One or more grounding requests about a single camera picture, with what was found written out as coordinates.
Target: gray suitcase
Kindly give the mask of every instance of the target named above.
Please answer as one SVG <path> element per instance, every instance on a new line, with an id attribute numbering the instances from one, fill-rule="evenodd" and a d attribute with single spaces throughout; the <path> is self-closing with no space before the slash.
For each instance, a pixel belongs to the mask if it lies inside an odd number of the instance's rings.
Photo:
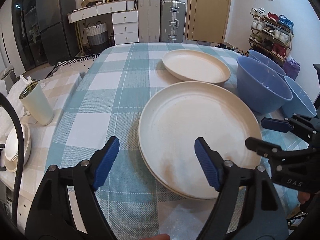
<path id="1" fill-rule="evenodd" d="M 139 42 L 160 40 L 160 0 L 138 0 Z"/>
<path id="2" fill-rule="evenodd" d="M 181 1 L 161 1 L 160 42 L 183 42 L 186 9 Z"/>

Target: light blue bowl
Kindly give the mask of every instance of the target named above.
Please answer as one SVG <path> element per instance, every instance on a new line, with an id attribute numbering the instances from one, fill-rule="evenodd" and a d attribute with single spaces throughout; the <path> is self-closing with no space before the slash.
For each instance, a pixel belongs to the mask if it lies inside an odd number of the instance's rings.
<path id="1" fill-rule="evenodd" d="M 295 114 L 302 114 L 310 117 L 317 115 L 315 106 L 306 92 L 292 78 L 285 76 L 284 80 L 292 90 L 292 101 L 282 106 L 285 117 L 292 117 Z"/>
<path id="2" fill-rule="evenodd" d="M 253 58 L 237 58 L 238 96 L 249 108 L 271 113 L 292 100 L 287 83 L 271 68 Z"/>
<path id="3" fill-rule="evenodd" d="M 273 60 L 269 59 L 265 55 L 255 51 L 255 50 L 252 50 L 252 49 L 249 50 L 249 57 L 258 60 L 258 61 L 262 62 L 263 64 L 266 64 L 269 68 L 276 71 L 278 73 L 278 75 L 280 77 L 282 77 L 283 79 L 287 75 L 284 72 L 284 70 L 277 63 L 275 63 Z"/>

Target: white plate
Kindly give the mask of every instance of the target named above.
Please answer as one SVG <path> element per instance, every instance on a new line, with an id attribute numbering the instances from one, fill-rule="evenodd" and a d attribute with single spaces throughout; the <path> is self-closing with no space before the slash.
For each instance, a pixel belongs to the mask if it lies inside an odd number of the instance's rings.
<path id="1" fill-rule="evenodd" d="M 23 166 L 27 163 L 30 151 L 31 151 L 31 133 L 29 125 L 26 123 L 21 123 L 21 125 L 25 129 L 25 138 L 24 138 L 24 159 L 23 159 Z M 7 158 L 4 156 L 4 165 L 7 168 L 8 172 L 15 172 L 17 170 L 18 165 L 18 158 L 13 160 L 12 162 L 8 161 Z"/>
<path id="2" fill-rule="evenodd" d="M 21 128 L 22 128 L 22 134 L 24 139 L 25 127 L 22 125 L 22 123 L 21 123 Z M 8 160 L 13 161 L 17 157 L 17 154 L 18 154 L 18 138 L 17 138 L 16 128 L 13 127 L 5 142 L 4 155 Z"/>
<path id="3" fill-rule="evenodd" d="M 249 151 L 248 137 L 261 139 L 259 124 L 236 95 L 216 85 L 182 82 L 156 93 L 142 111 L 138 139 L 147 167 L 180 195 L 212 199 L 218 192 L 194 152 L 198 137 L 240 167 L 255 168 L 260 157 Z"/>
<path id="4" fill-rule="evenodd" d="M 167 71 L 182 81 L 222 84 L 231 76 L 226 64 L 200 51 L 172 50 L 163 56 L 162 61 Z"/>

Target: person's hand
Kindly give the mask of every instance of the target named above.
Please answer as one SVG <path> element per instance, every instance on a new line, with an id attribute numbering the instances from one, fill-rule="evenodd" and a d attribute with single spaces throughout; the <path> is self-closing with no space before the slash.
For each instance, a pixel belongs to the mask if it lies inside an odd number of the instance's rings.
<path id="1" fill-rule="evenodd" d="M 303 205 L 305 202 L 307 202 L 310 199 L 310 193 L 305 193 L 305 192 L 298 192 L 298 200 Z"/>
<path id="2" fill-rule="evenodd" d="M 153 237 L 148 237 L 142 240 L 170 240 L 170 236 L 167 234 L 161 234 Z"/>

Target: teal and white tablecloth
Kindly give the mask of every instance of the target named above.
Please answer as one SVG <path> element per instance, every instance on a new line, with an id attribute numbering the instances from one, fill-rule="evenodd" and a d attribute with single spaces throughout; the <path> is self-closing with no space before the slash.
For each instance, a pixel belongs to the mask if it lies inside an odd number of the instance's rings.
<path id="1" fill-rule="evenodd" d="M 236 94 L 236 58 L 225 49 L 166 43 L 117 45 L 106 49 L 83 78 L 55 132 L 46 168 L 74 166 L 101 149 L 110 136 L 120 140 L 120 152 L 97 192 L 101 209 L 120 240 L 168 233 L 171 239 L 196 239 L 214 200 L 185 199 L 163 187 L 148 171 L 139 152 L 138 123 L 148 100 L 159 90 L 179 82 L 162 64 L 175 49 L 193 49 L 222 60 L 231 70 L 224 87 Z M 263 139 L 283 149 L 306 148 L 291 133 L 263 130 Z M 268 167 L 265 159 L 262 163 Z M 297 204 L 297 192 L 276 186 L 286 213 Z M 238 214 L 241 203 L 237 205 Z M 231 228 L 236 226 L 236 219 Z"/>

